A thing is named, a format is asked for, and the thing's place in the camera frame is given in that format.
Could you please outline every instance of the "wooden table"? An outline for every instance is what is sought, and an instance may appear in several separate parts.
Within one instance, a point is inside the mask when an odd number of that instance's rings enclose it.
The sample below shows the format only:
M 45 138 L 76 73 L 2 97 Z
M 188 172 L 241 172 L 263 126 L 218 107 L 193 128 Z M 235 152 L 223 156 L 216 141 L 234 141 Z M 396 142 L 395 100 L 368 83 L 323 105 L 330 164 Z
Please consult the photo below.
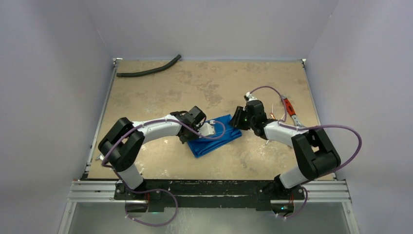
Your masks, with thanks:
M 118 72 L 148 70 L 164 61 L 121 61 Z M 143 121 L 197 105 L 207 118 L 235 112 L 244 106 L 246 92 L 270 85 L 286 95 L 301 122 L 318 124 L 318 119 L 300 62 L 180 61 L 161 73 L 139 78 L 115 78 L 97 143 L 121 117 Z M 280 98 L 270 89 L 254 93 L 264 103 L 267 115 L 274 104 L 277 118 L 283 115 Z M 293 125 L 288 116 L 287 123 Z M 97 148 L 93 157 L 99 155 Z M 92 161 L 89 178 L 116 178 L 101 161 Z M 195 158 L 187 144 L 169 136 L 142 146 L 135 161 L 144 178 L 179 179 L 273 179 L 296 166 L 294 151 L 278 142 L 265 140 L 251 131 L 207 154 Z M 323 179 L 332 179 L 329 175 Z

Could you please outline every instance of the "red tool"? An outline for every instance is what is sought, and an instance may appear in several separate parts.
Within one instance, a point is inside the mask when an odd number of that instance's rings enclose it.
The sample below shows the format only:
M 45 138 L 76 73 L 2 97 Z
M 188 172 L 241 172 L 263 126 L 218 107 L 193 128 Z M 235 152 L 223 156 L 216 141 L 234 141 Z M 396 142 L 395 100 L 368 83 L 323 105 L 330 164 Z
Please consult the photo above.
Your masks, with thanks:
M 282 100 L 285 103 L 285 106 L 287 107 L 287 112 L 288 114 L 291 116 L 291 118 L 294 120 L 294 125 L 296 125 L 297 127 L 301 127 L 304 128 L 305 126 L 302 125 L 300 123 L 300 121 L 298 120 L 297 114 L 294 111 L 293 105 L 291 105 L 290 101 L 288 100 L 288 98 L 285 95 L 281 96 Z

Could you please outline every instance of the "blue towel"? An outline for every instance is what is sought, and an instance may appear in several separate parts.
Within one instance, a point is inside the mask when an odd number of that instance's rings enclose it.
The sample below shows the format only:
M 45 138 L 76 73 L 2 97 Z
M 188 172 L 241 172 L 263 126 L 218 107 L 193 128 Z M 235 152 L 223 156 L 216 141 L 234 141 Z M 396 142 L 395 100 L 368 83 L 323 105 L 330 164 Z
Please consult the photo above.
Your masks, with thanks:
M 195 157 L 201 157 L 208 154 L 209 152 L 218 149 L 219 147 L 239 138 L 242 134 L 239 129 L 235 129 L 229 125 L 231 120 L 231 115 L 226 115 L 222 117 L 215 118 L 213 120 L 220 121 L 225 125 L 225 134 L 222 138 L 218 140 L 210 140 L 205 138 L 200 138 L 197 140 L 188 141 L 188 146 L 191 149 Z M 222 134 L 223 128 L 221 124 L 216 123 L 214 125 L 215 135 L 209 137 L 218 137 Z

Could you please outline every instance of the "white wall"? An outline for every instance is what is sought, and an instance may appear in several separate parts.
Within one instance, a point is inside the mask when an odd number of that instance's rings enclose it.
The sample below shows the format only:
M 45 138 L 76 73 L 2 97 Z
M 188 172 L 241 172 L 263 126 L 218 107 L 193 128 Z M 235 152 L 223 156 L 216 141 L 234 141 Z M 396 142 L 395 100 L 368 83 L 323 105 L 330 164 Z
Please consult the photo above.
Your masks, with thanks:
M 79 0 L 0 3 L 0 229 L 56 233 L 112 60 Z
M 113 57 L 302 59 L 338 0 L 85 0 Z
M 413 230 L 413 1 L 340 0 L 306 63 L 321 122 L 353 126 L 348 181 L 363 234 Z M 331 132 L 342 157 L 354 137 Z

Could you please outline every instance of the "black rubber tube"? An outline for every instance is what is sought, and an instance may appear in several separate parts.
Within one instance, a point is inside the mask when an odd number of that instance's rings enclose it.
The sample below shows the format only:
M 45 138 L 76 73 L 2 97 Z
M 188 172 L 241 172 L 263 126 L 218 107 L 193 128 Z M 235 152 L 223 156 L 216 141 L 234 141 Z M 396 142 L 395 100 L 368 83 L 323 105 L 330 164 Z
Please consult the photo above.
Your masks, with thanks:
M 157 73 L 157 72 L 162 72 L 170 67 L 172 67 L 176 62 L 181 58 L 181 55 L 176 56 L 174 59 L 172 59 L 170 62 L 167 64 L 163 65 L 162 67 L 157 67 L 153 68 L 147 71 L 142 71 L 142 72 L 134 72 L 134 73 L 116 73 L 117 77 L 142 77 L 146 76 L 149 74 Z

